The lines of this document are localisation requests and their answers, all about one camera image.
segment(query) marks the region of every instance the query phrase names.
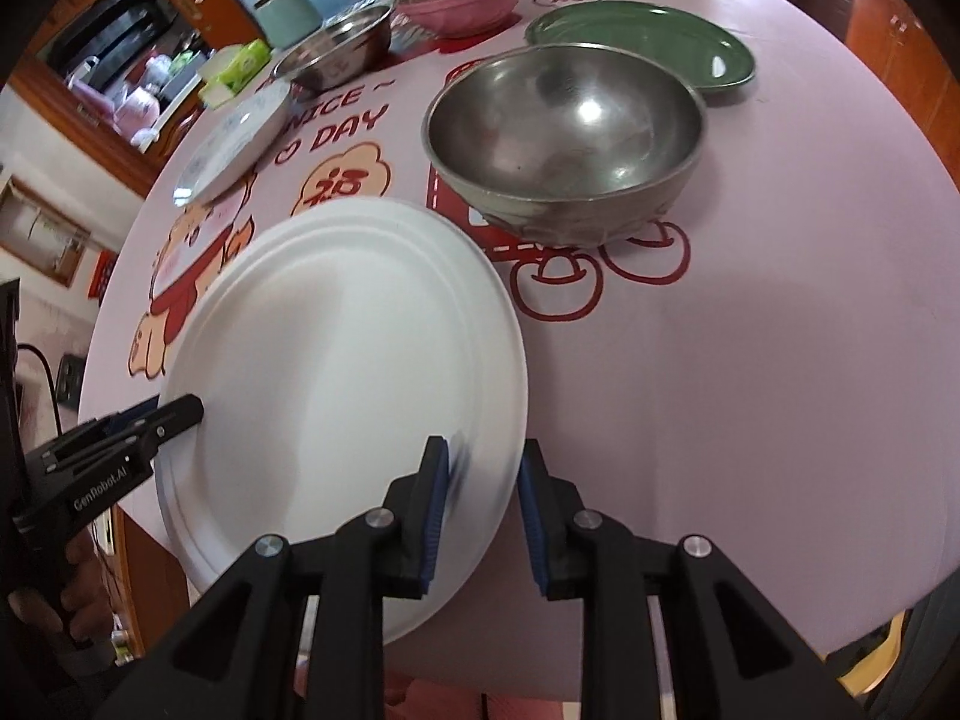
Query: metal bolt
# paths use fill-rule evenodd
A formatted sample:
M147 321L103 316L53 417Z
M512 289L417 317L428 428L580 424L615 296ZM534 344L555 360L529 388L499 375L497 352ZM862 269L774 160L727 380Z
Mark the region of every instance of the metal bolt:
M603 524L603 515L593 509L580 509L573 515L573 524L584 531L595 531Z
M707 557L712 551L712 543L704 536L687 536L683 540L683 552L690 557Z
M281 549L283 549L283 539L280 536L274 536L272 533L270 536L258 538L253 546L253 551L261 557L273 557L278 555Z
M371 528L389 528L394 523L394 513L390 509L370 509L364 522Z

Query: black cable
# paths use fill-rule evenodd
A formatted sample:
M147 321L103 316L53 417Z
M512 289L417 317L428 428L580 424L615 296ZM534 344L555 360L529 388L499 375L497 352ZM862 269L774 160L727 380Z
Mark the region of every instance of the black cable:
M56 435L64 435L64 426L62 426L61 422L59 421L59 408L56 406L56 386L54 385L54 374L50 370L50 364L47 362L47 358L44 357L43 352L37 349L32 343L18 343L16 348L25 352L32 352L32 354L35 354L40 358L40 362L43 365L43 372L47 374L47 386L50 388L50 403L54 407Z

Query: oval green plate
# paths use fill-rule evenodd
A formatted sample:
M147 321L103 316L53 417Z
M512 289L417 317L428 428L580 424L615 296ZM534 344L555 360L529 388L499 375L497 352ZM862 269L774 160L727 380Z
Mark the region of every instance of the oval green plate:
M741 86L757 62L736 37L685 10L649 2L600 1L567 5L540 16L527 43L597 43L638 53L664 65L700 92Z

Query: pink tablecloth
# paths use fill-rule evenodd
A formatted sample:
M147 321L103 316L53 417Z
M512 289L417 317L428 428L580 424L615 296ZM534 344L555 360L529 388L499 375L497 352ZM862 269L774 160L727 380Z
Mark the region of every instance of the pink tablecloth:
M713 105L704 159L642 240L545 255L436 180L424 110L531 18L323 95L218 206L171 203L204 114L120 255L85 418L158 391L199 293L251 236L335 194L425 202L496 261L520 314L529 435L637 533L706 533L815 647L862 635L960 563L960 197L874 78L784 0L645 0L736 33L758 75ZM124 507L166 542L152 485ZM389 651L445 683L575 697L580 610L539 600L517 508L457 597Z

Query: white plate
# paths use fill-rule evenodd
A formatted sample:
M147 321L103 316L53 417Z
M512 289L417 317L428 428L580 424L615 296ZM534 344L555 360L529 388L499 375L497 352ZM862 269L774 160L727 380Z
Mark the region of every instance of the white plate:
M257 238L181 338L161 402L193 392L205 417L155 467L198 589L261 533L324 536L380 505L430 435L452 462L437 573L385 605L385 640L467 581L517 478L527 376L510 296L463 232L395 200L325 202Z
M280 135L291 104L290 83L283 80L237 103L176 180L174 205L209 202L233 186Z

